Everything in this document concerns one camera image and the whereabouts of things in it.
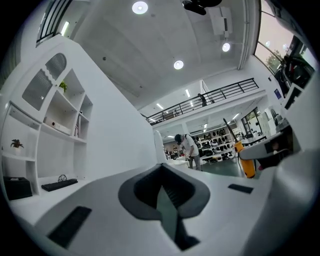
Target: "railing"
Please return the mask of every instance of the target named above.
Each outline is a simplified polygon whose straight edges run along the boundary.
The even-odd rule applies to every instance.
[[[156,114],[146,118],[146,120],[153,126],[166,120],[178,117],[180,115],[189,113],[191,111],[203,108],[210,104],[224,101],[236,95],[244,94],[252,90],[258,89],[254,78],[229,84],[225,87],[209,91],[201,96],[196,96],[164,109]]]
[[[38,35],[37,43],[57,34],[61,19],[71,2],[72,0],[53,0],[50,2],[40,25],[41,33]]]

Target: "man in white shirt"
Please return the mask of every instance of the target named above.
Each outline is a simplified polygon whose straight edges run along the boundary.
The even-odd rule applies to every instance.
[[[193,168],[193,161],[195,161],[195,169],[201,171],[199,150],[192,137],[189,134],[177,134],[174,140],[178,145],[182,144],[189,155],[189,168]]]

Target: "black ceiling fixture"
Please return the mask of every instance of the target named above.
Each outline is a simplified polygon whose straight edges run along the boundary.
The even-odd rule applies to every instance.
[[[184,9],[200,15],[206,15],[206,7],[214,7],[222,0],[185,0],[182,2]]]

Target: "black panel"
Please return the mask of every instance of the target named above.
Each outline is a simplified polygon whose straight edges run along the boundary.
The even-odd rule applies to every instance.
[[[92,210],[87,207],[76,207],[48,237],[61,247],[66,248],[75,237],[91,211]]]
[[[244,193],[247,193],[247,194],[251,194],[252,190],[254,190],[253,187],[248,187],[248,186],[241,186],[241,185],[237,185],[237,184],[231,184],[228,186],[229,189],[232,189],[232,190],[237,190],[237,191],[240,191],[240,192],[244,192]]]

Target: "black box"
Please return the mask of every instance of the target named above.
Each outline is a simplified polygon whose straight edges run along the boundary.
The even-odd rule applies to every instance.
[[[3,177],[6,195],[9,200],[32,197],[29,180],[24,177]]]

